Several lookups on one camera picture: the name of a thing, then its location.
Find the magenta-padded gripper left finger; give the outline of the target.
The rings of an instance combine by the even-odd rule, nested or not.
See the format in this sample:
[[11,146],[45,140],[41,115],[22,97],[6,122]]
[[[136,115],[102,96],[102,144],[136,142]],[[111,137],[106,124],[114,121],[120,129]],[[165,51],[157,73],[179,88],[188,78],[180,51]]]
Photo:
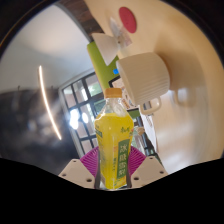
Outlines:
[[97,189],[100,185],[98,148],[93,148],[81,159],[72,159],[59,177],[84,188]]

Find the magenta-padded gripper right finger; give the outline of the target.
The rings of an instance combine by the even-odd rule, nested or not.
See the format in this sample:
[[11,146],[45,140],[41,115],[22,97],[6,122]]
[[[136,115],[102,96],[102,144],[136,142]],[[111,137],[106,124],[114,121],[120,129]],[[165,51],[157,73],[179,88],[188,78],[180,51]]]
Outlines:
[[131,147],[128,158],[128,188],[141,188],[167,175],[167,171],[155,156],[145,156],[135,147]]

